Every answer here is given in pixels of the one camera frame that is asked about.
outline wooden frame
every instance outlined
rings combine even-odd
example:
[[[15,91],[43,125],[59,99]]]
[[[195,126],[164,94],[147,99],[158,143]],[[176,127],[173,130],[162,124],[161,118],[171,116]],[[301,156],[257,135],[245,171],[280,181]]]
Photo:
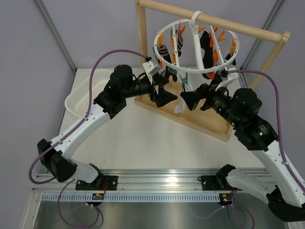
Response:
[[[175,15],[178,17],[191,19],[194,11],[192,10],[186,10],[179,7],[167,5],[160,2],[155,2],[152,0],[136,0],[136,14],[137,14],[137,22],[138,22],[138,33],[139,33],[139,42],[140,42],[140,52],[142,54],[148,55],[147,52],[147,32],[146,32],[146,16],[145,16],[145,8],[156,10],[164,13],[168,13],[171,15]],[[214,16],[206,15],[206,14],[199,14],[196,18],[197,22],[201,22],[204,24],[220,27],[222,29],[238,32],[244,35],[248,35],[251,37],[255,37],[264,41],[269,41],[275,43],[273,49],[270,51],[269,55],[267,56],[266,60],[264,61],[263,65],[260,68],[260,71],[266,72],[273,61],[276,59],[284,45],[289,39],[290,32],[285,31],[283,34],[275,33],[271,31],[262,30],[256,27],[240,24],[233,21],[228,21],[225,19],[217,18]],[[256,78],[253,80],[253,82],[250,85],[250,88],[253,90],[257,87],[259,82],[261,81],[262,76],[257,75]],[[142,106],[144,108],[147,108],[151,111],[157,112],[163,116],[166,116],[168,118],[171,118],[177,122],[186,124],[190,127],[196,128],[201,130],[202,132],[208,133],[210,135],[222,136],[219,137],[222,140],[227,140],[230,137],[230,133],[232,131],[232,127],[229,126],[228,130],[225,130],[225,133],[216,133],[214,130],[209,130],[209,124],[206,126],[194,123],[192,120],[189,120],[189,122],[185,123],[185,121],[182,121],[181,115],[177,115],[173,113],[174,108],[168,109],[168,111],[161,111],[160,109],[157,109],[153,103],[148,104],[145,100],[144,96],[138,96],[135,99],[135,103],[139,106]]]

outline robotic arm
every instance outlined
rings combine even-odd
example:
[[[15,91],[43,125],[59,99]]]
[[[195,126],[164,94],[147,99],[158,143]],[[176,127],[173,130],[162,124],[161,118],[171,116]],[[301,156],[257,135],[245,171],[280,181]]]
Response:
[[[221,75],[226,76],[227,79],[223,81]],[[302,183],[303,187],[305,181],[286,154],[282,155],[275,130],[258,115],[262,102],[255,92],[249,88],[240,88],[231,98],[228,90],[222,87],[237,77],[237,73],[228,74],[223,70],[216,74],[209,85],[204,83],[193,92],[181,93],[181,97],[190,110],[194,110],[201,99],[206,99],[200,109],[205,111],[212,108],[230,123],[234,127],[234,135],[239,142],[263,163],[275,183],[267,184],[244,174],[231,165],[221,168],[216,173],[216,179],[222,187],[230,185],[259,198],[283,221],[303,221],[305,220],[305,192],[296,179]]]
[[[126,98],[149,94],[157,107],[177,99],[176,95],[164,90],[163,86],[169,81],[158,73],[159,68],[151,61],[143,65],[147,73],[142,78],[135,77],[128,65],[117,66],[104,90],[94,99],[87,118],[81,117],[51,141],[42,139],[37,144],[39,154],[57,144],[41,158],[41,163],[59,182],[73,178],[85,181],[93,189],[101,185],[103,174],[96,166],[75,161],[71,157],[97,128],[113,119],[126,106]],[[73,133],[61,141],[70,131]]]

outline purple cable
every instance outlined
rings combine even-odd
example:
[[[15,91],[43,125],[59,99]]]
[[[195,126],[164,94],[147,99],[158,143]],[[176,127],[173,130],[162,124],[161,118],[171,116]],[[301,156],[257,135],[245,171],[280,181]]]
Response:
[[[62,219],[62,221],[63,221],[65,224],[67,224],[69,227],[72,227],[72,228],[91,228],[91,227],[93,227],[93,226],[97,223],[97,221],[99,220],[99,216],[100,216],[100,211],[99,211],[99,209],[98,209],[96,206],[92,205],[92,207],[94,207],[94,209],[96,210],[96,213],[97,213],[97,217],[96,217],[95,221],[94,221],[92,224],[90,224],[89,226],[85,226],[85,227],[79,227],[79,226],[75,226],[75,225],[69,223],[68,221],[66,221],[66,219],[64,218],[64,216],[63,216],[62,213],[61,213],[61,208],[60,208],[60,199],[61,199],[61,195],[62,195],[63,191],[66,189],[66,187],[67,187],[69,184],[71,184],[73,181],[75,181],[75,179],[69,181],[69,182],[63,187],[63,189],[61,190],[60,194],[58,195],[58,198],[57,198],[57,210],[58,210],[58,214],[59,214],[60,218]]]
[[[190,206],[188,206],[187,203],[185,203],[185,204],[186,204],[187,208],[189,209],[189,211],[193,214],[193,216],[195,216],[195,217],[198,218],[198,219],[208,219],[209,217],[212,217],[214,214],[216,214],[216,213],[217,213],[218,211],[220,211],[221,209],[228,208],[228,207],[231,206],[231,205],[227,205],[227,206],[224,206],[224,207],[220,207],[220,208],[216,209],[215,211],[213,211],[210,215],[205,216],[205,217],[201,217],[201,216],[197,216],[197,215],[192,211],[192,209],[190,208]]]
[[[91,74],[90,74],[90,78],[89,78],[89,106],[88,106],[88,110],[86,112],[86,115],[85,117],[71,130],[69,131],[65,136],[63,136],[61,138],[61,142],[63,140],[65,140],[67,137],[69,137],[78,127],[80,127],[83,122],[85,122],[85,120],[88,118],[89,116],[89,113],[90,113],[90,110],[91,110],[91,106],[92,106],[92,80],[93,80],[93,74],[94,74],[94,71],[97,67],[97,65],[101,62],[102,59],[104,59],[106,56],[112,54],[112,53],[115,53],[115,52],[128,52],[128,53],[133,53],[135,55],[138,55],[140,57],[143,57],[143,58],[147,58],[147,56],[139,53],[139,52],[136,52],[136,51],[132,51],[132,50],[127,50],[127,49],[116,49],[116,50],[112,50],[112,51],[109,51],[107,53],[105,53],[103,56],[101,56],[97,62],[94,64],[93,68],[92,68],[92,71],[91,71]],[[42,184],[46,184],[52,180],[54,180],[55,178],[51,178],[49,180],[45,180],[45,181],[36,181],[34,180],[33,176],[32,176],[32,172],[33,172],[33,169],[34,169],[34,166],[36,165],[36,163],[43,157],[45,156],[48,152],[50,152],[50,150],[52,150],[53,148],[55,148],[56,146],[58,146],[60,144],[60,142],[56,142],[54,145],[52,145],[50,148],[48,148],[46,151],[44,151],[42,154],[40,154],[34,161],[33,163],[31,164],[30,168],[29,168],[29,179],[32,183],[36,184],[36,185],[42,185]]]
[[[251,212],[250,212],[248,209],[246,209],[245,207],[235,204],[236,193],[237,193],[239,190],[240,190],[240,189],[237,189],[237,190],[233,193],[233,199],[232,199],[232,211],[233,211],[233,216],[234,216],[235,222],[236,222],[237,226],[238,226],[240,229],[243,229],[242,226],[240,225],[240,223],[238,222],[237,216],[236,216],[236,213],[235,213],[235,207],[238,207],[238,208],[241,208],[242,210],[246,211],[246,212],[249,214],[249,216],[250,216],[251,219],[252,219],[252,227],[251,227],[251,229],[254,229],[254,228],[255,228],[255,220],[254,220],[254,217],[253,217],[253,215],[251,214]]]
[[[276,119],[277,119],[277,129],[278,129],[278,137],[279,137],[278,141],[279,141],[279,145],[280,145],[281,157],[282,157],[283,162],[286,165],[286,168],[289,171],[290,175],[293,177],[293,179],[296,181],[296,183],[299,185],[299,187],[302,189],[302,191],[305,192],[305,187],[303,186],[302,182],[296,177],[296,175],[293,172],[293,170],[291,169],[290,165],[286,164],[287,159],[286,159],[284,147],[283,147],[282,129],[281,129],[281,120],[280,120],[280,95],[279,95],[279,91],[278,91],[275,81],[271,78],[271,76],[267,75],[266,73],[261,72],[261,71],[256,71],[256,70],[232,70],[232,71],[228,71],[228,73],[260,74],[260,75],[266,77],[272,83],[274,90],[275,90],[275,97],[276,97]]]

